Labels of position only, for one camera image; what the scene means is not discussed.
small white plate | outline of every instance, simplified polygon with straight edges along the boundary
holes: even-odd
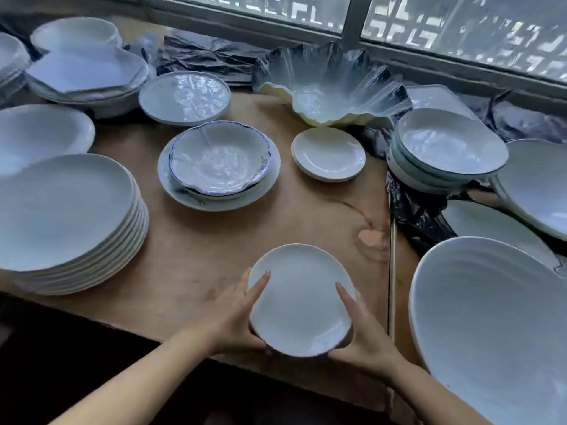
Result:
[[[272,157],[264,134],[233,121],[212,121],[184,131],[171,147],[170,171],[203,195],[232,195],[257,184]]]
[[[334,349],[351,328],[335,283],[356,298],[341,263],[315,246],[280,246],[252,267],[248,289],[268,270],[270,281],[250,314],[258,336],[292,357],[316,357]]]
[[[555,254],[532,230],[498,210],[472,201],[448,200],[441,214],[459,237],[491,238],[526,252],[551,270],[560,265]]]
[[[331,127],[299,133],[291,144],[291,152],[303,172],[325,182],[352,179],[366,162],[366,153],[357,139]]]
[[[52,104],[1,110],[0,124],[0,176],[54,156],[86,153],[95,138],[85,113]]]
[[[263,178],[258,184],[252,186],[250,189],[236,194],[230,200],[207,200],[202,195],[192,194],[185,190],[179,182],[177,182],[170,173],[169,155],[171,146],[175,138],[170,141],[162,150],[158,159],[158,177],[165,192],[169,194],[178,203],[202,210],[205,212],[223,212],[228,210],[236,210],[244,206],[252,204],[254,201],[259,200],[270,191],[272,186],[280,174],[281,158],[276,145],[268,139],[270,144],[270,151],[272,153],[272,163]]]
[[[153,120],[189,127],[222,117],[230,100],[230,88],[221,79],[190,71],[159,76],[139,94],[140,107]]]

wavy glass bowl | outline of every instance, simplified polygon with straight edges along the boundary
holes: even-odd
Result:
[[[309,125],[391,128],[412,108],[405,86],[364,50],[335,42],[278,48],[252,69],[254,92],[291,104]]]

textured white bowl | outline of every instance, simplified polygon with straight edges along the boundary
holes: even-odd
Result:
[[[416,268],[409,316],[428,370],[494,425],[567,417],[567,283],[505,243],[457,237]]]
[[[278,48],[256,61],[254,92],[291,104],[314,127],[335,124],[391,128],[412,107],[404,85],[363,50],[338,43]]]
[[[270,145],[257,129],[212,121],[181,133],[171,148],[170,171],[184,187],[203,195],[232,195],[264,178]]]

dish stack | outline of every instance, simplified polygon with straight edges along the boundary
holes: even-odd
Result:
[[[0,108],[9,106],[13,95],[24,87],[24,70],[29,64],[30,55],[24,44],[0,33]]]
[[[508,159],[502,139],[481,122],[439,109],[401,117],[386,162],[402,183],[429,194],[449,194],[493,175]]]
[[[136,180],[91,153],[35,163],[0,184],[0,268],[39,295],[104,282],[140,250],[149,215]]]
[[[237,200],[262,183],[272,153],[257,129],[212,121],[178,135],[168,162],[175,183],[198,200]]]
[[[30,90],[40,97],[112,118],[138,107],[138,92],[155,70],[126,50],[92,46],[52,51],[26,73]]]

blue-rimmed bowl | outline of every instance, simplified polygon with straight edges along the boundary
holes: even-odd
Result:
[[[175,180],[209,197],[238,194],[256,185],[271,161],[266,136],[234,121],[212,121],[184,131],[169,156]]]

